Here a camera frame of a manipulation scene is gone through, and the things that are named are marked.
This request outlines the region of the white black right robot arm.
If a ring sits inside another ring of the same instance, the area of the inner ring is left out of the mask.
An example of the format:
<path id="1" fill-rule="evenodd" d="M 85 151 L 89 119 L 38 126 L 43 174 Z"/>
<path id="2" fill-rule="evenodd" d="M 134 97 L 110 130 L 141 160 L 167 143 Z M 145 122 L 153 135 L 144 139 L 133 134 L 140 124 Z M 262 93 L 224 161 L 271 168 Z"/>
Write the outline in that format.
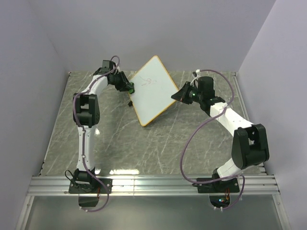
<path id="1" fill-rule="evenodd" d="M 217 120 L 233 137 L 230 160 L 215 169 L 210 179 L 198 178 L 192 185 L 199 193 L 238 193 L 237 177 L 270 157 L 265 127 L 247 121 L 216 96 L 213 78 L 209 76 L 200 77 L 196 83 L 187 81 L 171 98 L 184 104 L 198 103 L 211 120 Z"/>

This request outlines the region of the green whiteboard eraser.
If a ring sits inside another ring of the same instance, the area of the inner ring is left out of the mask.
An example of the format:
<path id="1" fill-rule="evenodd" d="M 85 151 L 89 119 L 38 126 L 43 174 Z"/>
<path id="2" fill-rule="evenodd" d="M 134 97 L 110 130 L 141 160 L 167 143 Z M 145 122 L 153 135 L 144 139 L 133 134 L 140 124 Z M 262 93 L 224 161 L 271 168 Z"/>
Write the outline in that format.
<path id="1" fill-rule="evenodd" d="M 130 83 L 130 88 L 129 88 L 128 92 L 129 92 L 129 94 L 135 93 L 135 87 L 134 87 L 134 83 L 133 82 Z"/>

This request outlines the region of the yellow framed whiteboard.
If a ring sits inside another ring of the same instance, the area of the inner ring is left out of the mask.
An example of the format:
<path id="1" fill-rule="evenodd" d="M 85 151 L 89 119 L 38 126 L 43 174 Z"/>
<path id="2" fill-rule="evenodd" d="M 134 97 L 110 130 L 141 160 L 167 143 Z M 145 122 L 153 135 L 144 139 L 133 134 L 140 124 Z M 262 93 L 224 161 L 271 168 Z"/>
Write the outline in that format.
<path id="1" fill-rule="evenodd" d="M 158 56 L 153 56 L 131 78 L 135 92 L 130 100 L 141 126 L 145 127 L 168 109 L 178 87 Z"/>

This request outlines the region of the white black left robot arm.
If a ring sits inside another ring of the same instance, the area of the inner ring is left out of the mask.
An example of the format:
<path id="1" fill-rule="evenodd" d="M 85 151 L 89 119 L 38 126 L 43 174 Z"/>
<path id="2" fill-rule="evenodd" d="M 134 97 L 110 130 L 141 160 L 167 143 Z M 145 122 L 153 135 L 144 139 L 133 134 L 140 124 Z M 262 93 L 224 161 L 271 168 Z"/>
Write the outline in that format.
<path id="1" fill-rule="evenodd" d="M 73 120 L 77 125 L 79 137 L 79 156 L 77 167 L 70 179 L 72 187 L 82 189 L 86 193 L 98 190 L 102 183 L 95 175 L 94 133 L 100 121 L 98 97 L 109 85 L 119 92 L 134 93 L 134 84 L 130 83 L 120 70 L 120 60 L 104 60 L 102 66 L 93 73 L 89 85 L 81 92 L 73 95 Z"/>

